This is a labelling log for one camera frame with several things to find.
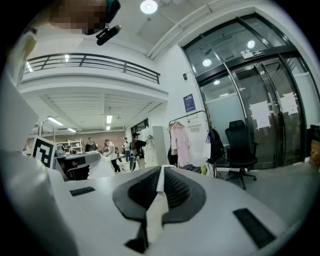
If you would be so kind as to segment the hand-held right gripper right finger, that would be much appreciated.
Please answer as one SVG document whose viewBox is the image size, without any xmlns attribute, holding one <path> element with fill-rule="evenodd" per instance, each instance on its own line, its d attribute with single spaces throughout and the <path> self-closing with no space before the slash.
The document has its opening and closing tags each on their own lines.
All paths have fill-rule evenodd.
<svg viewBox="0 0 320 256">
<path fill-rule="evenodd" d="M 234 215 L 249 209 L 276 237 L 288 228 L 264 203 L 239 186 L 210 176 L 175 168 L 206 192 L 202 209 L 189 221 L 166 224 L 149 248 L 151 256 L 251 256 L 258 247 Z"/>
</svg>

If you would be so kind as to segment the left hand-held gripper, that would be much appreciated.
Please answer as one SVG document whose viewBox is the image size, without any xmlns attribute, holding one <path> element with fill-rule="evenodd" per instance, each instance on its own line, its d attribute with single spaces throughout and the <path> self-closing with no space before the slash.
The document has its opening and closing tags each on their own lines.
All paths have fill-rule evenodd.
<svg viewBox="0 0 320 256">
<path fill-rule="evenodd" d="M 99 152 L 67 154 L 60 145 L 38 135 L 33 140 L 31 156 L 58 171 L 65 182 L 115 176 L 111 162 Z"/>
</svg>

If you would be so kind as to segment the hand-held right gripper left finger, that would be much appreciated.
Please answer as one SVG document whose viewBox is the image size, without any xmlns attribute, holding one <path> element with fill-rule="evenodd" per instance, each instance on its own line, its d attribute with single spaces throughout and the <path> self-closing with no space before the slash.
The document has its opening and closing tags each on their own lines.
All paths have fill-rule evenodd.
<svg viewBox="0 0 320 256">
<path fill-rule="evenodd" d="M 79 256 L 138 256 L 130 247 L 142 237 L 145 209 L 128 196 L 133 185 L 160 167 L 98 179 L 59 181 L 59 210 L 72 231 Z"/>
</svg>

